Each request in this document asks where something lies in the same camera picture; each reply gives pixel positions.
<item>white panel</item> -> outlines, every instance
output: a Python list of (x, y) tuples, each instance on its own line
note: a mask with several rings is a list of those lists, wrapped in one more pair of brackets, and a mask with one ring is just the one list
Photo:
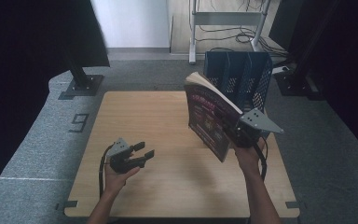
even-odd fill
[(168, 48), (167, 0), (92, 0), (108, 48)]

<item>gray carpet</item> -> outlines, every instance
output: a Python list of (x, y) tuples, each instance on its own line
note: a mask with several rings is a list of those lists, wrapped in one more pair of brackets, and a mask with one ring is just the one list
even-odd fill
[[(63, 214), (103, 95), (107, 91), (181, 91), (203, 61), (112, 61), (86, 68), (104, 75), (94, 97), (58, 100), (72, 77), (49, 82), (50, 95), (34, 126), (0, 176), (0, 223), (85, 223)], [(283, 97), (272, 78), (268, 115), (285, 129), (277, 142), (300, 217), (285, 223), (358, 223), (358, 141), (327, 102)], [(84, 130), (74, 116), (87, 114)], [(243, 223), (242, 219), (122, 219), (119, 223)]]

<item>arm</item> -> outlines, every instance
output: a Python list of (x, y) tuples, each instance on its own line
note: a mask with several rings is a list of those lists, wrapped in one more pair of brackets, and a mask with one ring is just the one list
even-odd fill
[(128, 171), (126, 174), (120, 175), (113, 171), (109, 164), (104, 166), (105, 189), (103, 191), (103, 196), (101, 197), (100, 201), (98, 201), (97, 205), (89, 216), (89, 220), (87, 221), (88, 224), (107, 223), (113, 201), (126, 184), (126, 180), (138, 173), (139, 170), (140, 168), (136, 167)]
[[(259, 147), (264, 147), (264, 140), (260, 138)], [(278, 213), (269, 197), (263, 179), (258, 169), (258, 155), (253, 147), (241, 148), (234, 147), (240, 168), (245, 176), (246, 189), (252, 223), (281, 223)]]

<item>wooden tabletop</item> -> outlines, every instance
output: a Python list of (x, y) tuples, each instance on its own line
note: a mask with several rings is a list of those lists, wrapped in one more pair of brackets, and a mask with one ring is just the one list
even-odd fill
[[(105, 149), (119, 137), (145, 141), (135, 158), (155, 157), (117, 196), (111, 217), (248, 217), (245, 181), (234, 155), (225, 162), (188, 128), (183, 91), (110, 91), (103, 98), (66, 207), (69, 217), (88, 217), (99, 200), (98, 169)], [(280, 217), (298, 217), (289, 178), (275, 137), (268, 138), (266, 186)]]

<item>book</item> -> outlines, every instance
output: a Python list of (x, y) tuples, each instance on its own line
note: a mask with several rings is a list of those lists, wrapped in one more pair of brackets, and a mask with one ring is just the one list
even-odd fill
[(186, 78), (188, 126), (214, 155), (223, 162), (229, 140), (223, 131), (222, 118), (237, 123), (243, 112), (220, 92), (207, 77), (192, 73)]

